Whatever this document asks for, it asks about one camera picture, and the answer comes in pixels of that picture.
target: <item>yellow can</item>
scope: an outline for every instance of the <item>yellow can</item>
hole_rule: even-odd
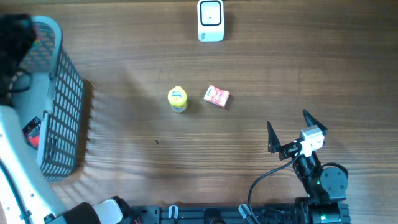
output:
[[[169,103],[174,112],[181,113],[187,109],[188,98],[187,93],[179,86],[169,91]]]

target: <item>red and white package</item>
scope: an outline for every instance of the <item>red and white package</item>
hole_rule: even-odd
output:
[[[225,108],[226,101],[228,100],[229,92],[220,90],[219,88],[210,85],[209,89],[205,94],[205,101],[213,103],[214,105]]]

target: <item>plastic basket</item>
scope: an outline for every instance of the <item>plastic basket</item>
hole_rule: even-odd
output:
[[[39,36],[21,67],[32,74],[30,90],[14,94],[12,100],[21,127],[34,117],[41,122],[36,156],[49,181],[69,176],[76,165],[84,85],[62,46],[62,30],[51,18],[32,18]]]

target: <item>yellow lid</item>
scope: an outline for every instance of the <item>yellow lid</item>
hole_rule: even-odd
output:
[[[187,93],[181,87],[176,86],[174,89],[169,91],[167,98],[171,105],[179,107],[183,106],[187,102]]]

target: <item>wooden table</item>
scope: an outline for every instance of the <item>wooden table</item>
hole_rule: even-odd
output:
[[[226,1],[225,40],[197,39],[196,2],[7,6],[48,15],[86,80],[76,172],[52,184],[68,207],[113,195],[131,205],[247,202],[252,182],[286,161],[267,152],[269,120],[282,143],[329,128],[322,163],[349,170],[353,223],[398,218],[398,5]],[[231,92],[225,110],[203,101]],[[182,86],[185,113],[167,93]],[[305,191],[291,168],[267,177],[254,203]]]

